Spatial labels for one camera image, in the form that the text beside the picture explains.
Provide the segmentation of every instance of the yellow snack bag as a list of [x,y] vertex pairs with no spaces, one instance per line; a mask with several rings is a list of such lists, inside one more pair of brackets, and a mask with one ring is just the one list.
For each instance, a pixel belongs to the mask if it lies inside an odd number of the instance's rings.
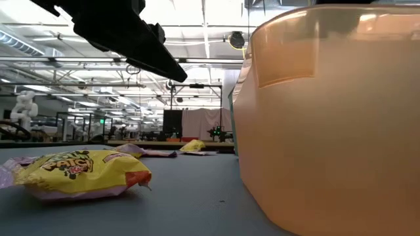
[[179,149],[180,151],[199,151],[202,148],[205,148],[205,145],[202,141],[191,140],[189,143],[185,144],[184,147]]
[[150,170],[133,156],[112,150],[80,150],[44,155],[26,168],[16,159],[8,160],[9,185],[23,185],[36,197],[91,199],[119,195],[129,187],[147,186]]

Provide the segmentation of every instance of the translucent container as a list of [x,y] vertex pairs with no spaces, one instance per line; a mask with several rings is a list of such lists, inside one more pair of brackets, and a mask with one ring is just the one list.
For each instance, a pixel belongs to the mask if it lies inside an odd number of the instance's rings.
[[304,236],[420,235],[420,8],[297,9],[246,56],[241,178],[266,215]]

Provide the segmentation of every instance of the white curtain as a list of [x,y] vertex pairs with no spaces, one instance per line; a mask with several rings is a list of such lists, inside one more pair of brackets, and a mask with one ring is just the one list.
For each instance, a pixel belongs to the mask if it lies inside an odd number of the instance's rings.
[[[184,110],[182,112],[182,136],[212,140],[208,130],[220,124],[221,111],[219,109]],[[232,131],[230,111],[222,109],[222,130]]]

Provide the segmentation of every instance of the ceiling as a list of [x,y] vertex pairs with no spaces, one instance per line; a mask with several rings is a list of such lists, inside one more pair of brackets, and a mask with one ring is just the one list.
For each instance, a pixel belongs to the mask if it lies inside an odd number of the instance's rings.
[[[242,31],[247,41],[253,30],[263,22],[296,7],[305,7],[311,0],[146,0],[146,8],[140,17],[149,24],[160,23],[165,30],[165,46],[175,58],[224,58],[242,59],[243,51],[235,50],[228,42],[233,31]],[[19,40],[44,52],[65,57],[115,58],[119,55],[101,52],[90,46],[72,30],[70,19],[64,15],[55,17],[29,0],[0,0],[0,32],[6,31]],[[0,56],[29,56],[19,50],[0,43]],[[163,109],[169,108],[166,89],[168,80],[147,71],[129,75],[125,64],[63,62],[60,69],[41,62],[0,62],[0,77],[10,82],[32,83],[102,83],[101,87],[51,87],[44,93],[60,94],[126,94],[138,97],[124,97],[122,102],[104,96],[61,96],[64,103],[77,108],[93,109],[79,102],[92,102],[106,109],[149,109],[150,117],[161,120]],[[91,67],[87,69],[70,69]],[[223,85],[235,80],[239,65],[183,64],[188,74],[184,84]],[[112,84],[131,84],[129,88],[107,88]],[[183,102],[174,102],[175,109],[219,108],[221,89],[184,87],[177,90]],[[125,111],[129,115],[136,113]]]

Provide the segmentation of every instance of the gray table surface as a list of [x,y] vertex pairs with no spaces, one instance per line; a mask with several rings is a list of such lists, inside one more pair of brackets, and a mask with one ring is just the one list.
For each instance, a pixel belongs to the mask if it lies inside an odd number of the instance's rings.
[[[0,163],[84,147],[0,149]],[[42,203],[23,187],[0,189],[0,235],[292,235],[264,215],[234,155],[141,161],[152,171],[152,191],[134,186],[118,197]]]

